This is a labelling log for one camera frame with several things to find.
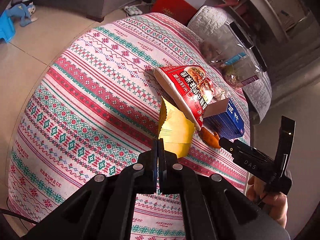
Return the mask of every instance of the tile floor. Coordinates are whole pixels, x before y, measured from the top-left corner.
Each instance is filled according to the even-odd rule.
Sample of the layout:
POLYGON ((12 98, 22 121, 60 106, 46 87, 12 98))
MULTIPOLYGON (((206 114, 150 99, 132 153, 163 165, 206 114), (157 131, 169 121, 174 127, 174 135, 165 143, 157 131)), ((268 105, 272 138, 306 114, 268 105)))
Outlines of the tile floor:
MULTIPOLYGON (((0 207, 6 209, 9 149, 35 88, 50 64, 78 36, 98 25, 126 17, 125 12, 118 9, 97 23, 79 14, 40 6, 34 15, 38 20, 26 27, 14 23, 16 34, 10 43, 0 40, 0 207)), ((6 217, 20 236, 26 234, 18 219, 6 217)))

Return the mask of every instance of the blue box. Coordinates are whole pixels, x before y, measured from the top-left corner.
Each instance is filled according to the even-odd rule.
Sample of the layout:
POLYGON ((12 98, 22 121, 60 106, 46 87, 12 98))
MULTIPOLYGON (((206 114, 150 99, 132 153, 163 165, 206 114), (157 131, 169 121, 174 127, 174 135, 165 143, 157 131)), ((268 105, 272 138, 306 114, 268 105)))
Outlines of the blue box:
POLYGON ((203 124, 219 137, 235 139, 243 136, 244 122, 230 98, 209 104, 203 115, 203 124))

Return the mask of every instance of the orange object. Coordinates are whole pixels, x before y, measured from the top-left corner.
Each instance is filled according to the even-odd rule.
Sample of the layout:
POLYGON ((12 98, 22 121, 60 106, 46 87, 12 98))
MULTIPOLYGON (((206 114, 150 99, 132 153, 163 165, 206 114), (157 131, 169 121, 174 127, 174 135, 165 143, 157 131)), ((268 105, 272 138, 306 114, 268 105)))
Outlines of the orange object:
POLYGON ((210 133, 206 128, 202 127, 199 132, 200 137, 204 140, 209 146, 220 149, 221 146, 219 145, 219 135, 214 132, 213 134, 210 133))
POLYGON ((184 25, 188 23, 197 11, 185 0, 157 0, 151 8, 151 12, 163 13, 184 25))

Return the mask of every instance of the sofa leg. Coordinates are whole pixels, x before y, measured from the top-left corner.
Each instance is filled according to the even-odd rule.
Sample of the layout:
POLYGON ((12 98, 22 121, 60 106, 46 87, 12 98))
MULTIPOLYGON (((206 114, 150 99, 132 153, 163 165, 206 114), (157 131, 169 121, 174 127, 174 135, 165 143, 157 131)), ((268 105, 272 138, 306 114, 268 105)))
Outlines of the sofa leg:
POLYGON ((92 15, 87 15, 86 17, 87 17, 87 19, 96 21, 98 23, 101 23, 104 20, 104 17, 95 17, 95 16, 92 16, 92 15))

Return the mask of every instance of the human hand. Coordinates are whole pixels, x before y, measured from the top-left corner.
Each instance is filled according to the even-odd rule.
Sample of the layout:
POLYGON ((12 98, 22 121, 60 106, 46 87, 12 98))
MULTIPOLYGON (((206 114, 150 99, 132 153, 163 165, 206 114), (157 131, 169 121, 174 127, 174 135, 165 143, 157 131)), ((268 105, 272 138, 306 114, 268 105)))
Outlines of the human hand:
MULTIPOLYGON (((247 198, 249 198, 251 201, 256 201, 258 196, 260 199, 262 199, 267 193, 266 192, 256 192, 254 188, 259 188, 262 181, 259 179, 255 179, 254 176, 252 176, 248 184, 252 185, 246 192, 247 198)), ((267 205, 271 206, 271 210, 269 213, 269 216, 272 217, 278 224, 280 224, 283 228, 285 228, 285 225, 287 223, 287 210, 288 210, 288 201, 287 196, 281 192, 269 192, 268 195, 262 200, 267 205)))

